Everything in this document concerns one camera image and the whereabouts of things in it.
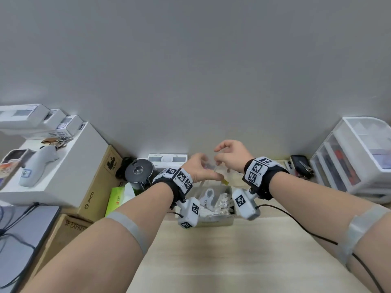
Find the long white product box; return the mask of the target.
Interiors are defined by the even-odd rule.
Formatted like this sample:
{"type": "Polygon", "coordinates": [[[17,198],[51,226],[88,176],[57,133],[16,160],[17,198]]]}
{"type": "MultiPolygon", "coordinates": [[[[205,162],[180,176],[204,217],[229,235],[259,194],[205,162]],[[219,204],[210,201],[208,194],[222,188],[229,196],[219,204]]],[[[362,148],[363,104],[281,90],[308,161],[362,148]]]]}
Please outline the long white product box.
{"type": "Polygon", "coordinates": [[[0,106],[0,129],[36,128],[50,111],[42,104],[0,106]]]}

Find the grey tape on left arm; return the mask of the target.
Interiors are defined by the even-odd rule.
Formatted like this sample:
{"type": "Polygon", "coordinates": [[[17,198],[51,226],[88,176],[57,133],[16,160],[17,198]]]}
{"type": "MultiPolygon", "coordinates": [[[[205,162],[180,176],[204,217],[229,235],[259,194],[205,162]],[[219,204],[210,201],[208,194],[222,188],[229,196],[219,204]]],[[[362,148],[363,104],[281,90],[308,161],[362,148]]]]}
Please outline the grey tape on left arm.
{"type": "Polygon", "coordinates": [[[110,214],[108,214],[106,218],[114,220],[115,222],[122,225],[125,229],[127,229],[127,231],[133,236],[133,238],[138,243],[142,251],[142,255],[143,256],[146,255],[150,247],[149,241],[146,235],[144,234],[144,232],[139,228],[139,226],[133,220],[131,220],[126,215],[116,211],[113,211],[110,214]]]}

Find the grey laptop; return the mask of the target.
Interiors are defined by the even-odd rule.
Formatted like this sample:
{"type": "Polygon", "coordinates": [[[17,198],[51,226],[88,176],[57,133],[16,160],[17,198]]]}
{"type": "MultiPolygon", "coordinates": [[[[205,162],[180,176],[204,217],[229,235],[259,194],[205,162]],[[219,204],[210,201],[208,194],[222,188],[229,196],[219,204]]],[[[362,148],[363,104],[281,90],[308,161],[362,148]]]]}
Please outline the grey laptop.
{"type": "Polygon", "coordinates": [[[59,206],[0,206],[0,293],[16,293],[60,214],[59,206]]]}

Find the clear plastic drawer unit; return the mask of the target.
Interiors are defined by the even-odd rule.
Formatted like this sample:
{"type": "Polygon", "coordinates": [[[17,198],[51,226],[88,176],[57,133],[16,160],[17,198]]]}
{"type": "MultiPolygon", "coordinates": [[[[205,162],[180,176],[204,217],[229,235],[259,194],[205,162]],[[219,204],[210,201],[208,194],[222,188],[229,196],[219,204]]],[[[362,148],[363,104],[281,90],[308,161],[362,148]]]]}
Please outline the clear plastic drawer unit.
{"type": "Polygon", "coordinates": [[[319,184],[391,206],[391,126],[373,117],[343,117],[310,164],[319,184]]]}

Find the plain brown cardboard box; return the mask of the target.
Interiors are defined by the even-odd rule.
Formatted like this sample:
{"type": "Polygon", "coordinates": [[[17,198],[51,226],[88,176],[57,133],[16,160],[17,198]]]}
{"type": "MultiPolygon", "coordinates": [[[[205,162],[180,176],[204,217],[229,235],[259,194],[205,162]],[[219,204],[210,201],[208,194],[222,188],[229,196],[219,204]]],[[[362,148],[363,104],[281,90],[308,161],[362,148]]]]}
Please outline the plain brown cardboard box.
{"type": "Polygon", "coordinates": [[[92,223],[79,218],[61,214],[56,220],[54,227],[49,232],[42,247],[34,256],[32,264],[29,265],[22,281],[17,287],[16,293],[20,293],[25,285],[66,245],[76,236],[86,230],[92,223]]]}

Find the person's right hand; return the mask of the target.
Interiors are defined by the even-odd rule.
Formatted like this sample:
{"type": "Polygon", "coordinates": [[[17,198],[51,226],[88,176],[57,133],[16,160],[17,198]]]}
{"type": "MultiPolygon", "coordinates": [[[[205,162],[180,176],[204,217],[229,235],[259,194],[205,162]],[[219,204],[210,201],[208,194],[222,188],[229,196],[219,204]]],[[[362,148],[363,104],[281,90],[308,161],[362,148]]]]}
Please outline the person's right hand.
{"type": "Polygon", "coordinates": [[[247,150],[244,144],[240,141],[234,140],[233,157],[229,166],[229,170],[234,170],[239,173],[245,173],[245,166],[248,161],[252,160],[253,155],[247,150]]]}

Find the green tissue pack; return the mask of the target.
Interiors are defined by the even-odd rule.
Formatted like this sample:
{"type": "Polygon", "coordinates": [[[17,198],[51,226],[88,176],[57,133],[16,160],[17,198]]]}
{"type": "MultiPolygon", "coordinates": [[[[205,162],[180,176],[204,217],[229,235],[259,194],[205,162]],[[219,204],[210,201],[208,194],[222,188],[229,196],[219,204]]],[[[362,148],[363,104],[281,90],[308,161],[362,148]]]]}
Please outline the green tissue pack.
{"type": "Polygon", "coordinates": [[[118,207],[135,197],[136,195],[134,193],[134,189],[129,182],[126,183],[124,186],[112,188],[105,212],[105,217],[107,217],[111,212],[115,211],[118,207]]]}

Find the person's right forearm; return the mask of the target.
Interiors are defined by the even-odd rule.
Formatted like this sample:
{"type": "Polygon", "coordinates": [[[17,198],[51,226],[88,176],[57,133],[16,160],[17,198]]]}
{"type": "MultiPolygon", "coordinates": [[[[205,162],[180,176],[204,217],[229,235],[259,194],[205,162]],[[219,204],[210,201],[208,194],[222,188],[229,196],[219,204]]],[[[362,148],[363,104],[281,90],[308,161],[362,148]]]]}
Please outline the person's right forearm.
{"type": "MultiPolygon", "coordinates": [[[[374,203],[346,192],[278,172],[269,191],[308,231],[339,243],[355,215],[364,214],[374,203]]],[[[354,249],[382,287],[391,293],[391,212],[364,234],[354,249]]]]}

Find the small clear plastic bag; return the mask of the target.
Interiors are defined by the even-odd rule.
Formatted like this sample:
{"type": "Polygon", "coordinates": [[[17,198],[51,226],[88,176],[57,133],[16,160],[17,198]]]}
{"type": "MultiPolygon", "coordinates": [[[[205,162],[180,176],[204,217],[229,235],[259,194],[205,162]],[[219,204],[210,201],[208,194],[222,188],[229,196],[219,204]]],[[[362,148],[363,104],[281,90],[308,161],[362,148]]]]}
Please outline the small clear plastic bag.
{"type": "Polygon", "coordinates": [[[223,168],[222,166],[217,166],[213,160],[205,162],[204,168],[221,174],[223,176],[223,179],[220,181],[221,184],[226,186],[229,185],[229,182],[227,181],[227,177],[226,177],[227,172],[225,168],[223,168]]]}

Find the white parts in bin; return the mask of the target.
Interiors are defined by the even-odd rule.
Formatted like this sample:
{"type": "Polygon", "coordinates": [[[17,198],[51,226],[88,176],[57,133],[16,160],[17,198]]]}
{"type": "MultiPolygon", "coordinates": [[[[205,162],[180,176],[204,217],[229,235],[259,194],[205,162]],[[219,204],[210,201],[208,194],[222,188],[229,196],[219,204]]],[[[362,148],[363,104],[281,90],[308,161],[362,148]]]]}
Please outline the white parts in bin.
{"type": "Polygon", "coordinates": [[[236,214],[230,188],[207,188],[198,197],[200,202],[200,217],[211,220],[220,217],[228,218],[236,214]]]}

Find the right wristband with marker cubes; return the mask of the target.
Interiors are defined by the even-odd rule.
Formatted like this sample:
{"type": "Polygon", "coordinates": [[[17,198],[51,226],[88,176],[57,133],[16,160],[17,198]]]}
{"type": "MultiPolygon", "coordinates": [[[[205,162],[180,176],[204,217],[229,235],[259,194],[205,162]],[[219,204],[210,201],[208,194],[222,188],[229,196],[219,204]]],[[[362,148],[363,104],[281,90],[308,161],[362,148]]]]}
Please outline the right wristband with marker cubes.
{"type": "Polygon", "coordinates": [[[271,200],[269,185],[272,177],[278,172],[289,172],[276,161],[267,157],[249,160],[244,167],[242,180],[250,186],[249,193],[256,194],[260,199],[271,200]]]}

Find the grey tape on right arm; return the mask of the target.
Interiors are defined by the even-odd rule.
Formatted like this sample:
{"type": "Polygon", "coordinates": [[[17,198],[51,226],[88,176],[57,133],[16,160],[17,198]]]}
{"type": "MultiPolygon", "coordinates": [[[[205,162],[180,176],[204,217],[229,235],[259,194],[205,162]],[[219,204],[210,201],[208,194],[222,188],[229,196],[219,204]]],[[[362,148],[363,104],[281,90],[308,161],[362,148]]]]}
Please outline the grey tape on right arm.
{"type": "Polygon", "coordinates": [[[337,244],[336,256],[339,262],[349,271],[348,260],[361,238],[391,210],[375,204],[361,215],[355,215],[350,221],[344,236],[337,244]]]}

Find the black key case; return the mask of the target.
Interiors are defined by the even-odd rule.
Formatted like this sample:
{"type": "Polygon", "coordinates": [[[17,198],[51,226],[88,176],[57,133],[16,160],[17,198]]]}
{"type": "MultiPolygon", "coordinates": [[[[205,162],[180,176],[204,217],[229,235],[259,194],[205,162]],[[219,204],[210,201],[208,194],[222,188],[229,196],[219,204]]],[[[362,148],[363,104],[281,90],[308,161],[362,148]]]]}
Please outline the black key case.
{"type": "Polygon", "coordinates": [[[311,180],[315,177],[314,171],[310,166],[309,160],[304,155],[291,155],[290,161],[296,172],[296,176],[305,180],[311,180]]]}

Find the small white product box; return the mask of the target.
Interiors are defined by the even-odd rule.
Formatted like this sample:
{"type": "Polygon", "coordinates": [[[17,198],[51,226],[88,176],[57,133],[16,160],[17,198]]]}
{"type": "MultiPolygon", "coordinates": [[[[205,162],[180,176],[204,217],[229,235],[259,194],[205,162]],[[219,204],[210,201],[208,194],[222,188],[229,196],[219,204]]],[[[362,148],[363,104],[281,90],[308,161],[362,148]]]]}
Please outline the small white product box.
{"type": "Polygon", "coordinates": [[[56,127],[56,133],[59,137],[72,137],[83,124],[83,120],[78,115],[66,116],[56,127]]]}
{"type": "Polygon", "coordinates": [[[65,118],[66,114],[61,109],[51,109],[41,122],[41,128],[44,130],[56,130],[65,118]]]}

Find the left wristband with marker cubes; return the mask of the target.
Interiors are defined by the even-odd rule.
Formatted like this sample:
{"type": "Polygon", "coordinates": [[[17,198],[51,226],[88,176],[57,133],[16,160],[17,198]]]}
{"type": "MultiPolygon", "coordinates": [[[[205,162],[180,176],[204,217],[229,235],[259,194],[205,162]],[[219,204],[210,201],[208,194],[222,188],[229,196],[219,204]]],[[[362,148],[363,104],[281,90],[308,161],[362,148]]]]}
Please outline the left wristband with marker cubes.
{"type": "Polygon", "coordinates": [[[181,167],[165,168],[153,179],[151,186],[157,183],[165,183],[172,190],[173,201],[170,209],[173,209],[177,202],[185,202],[186,195],[193,187],[191,175],[181,167]]]}

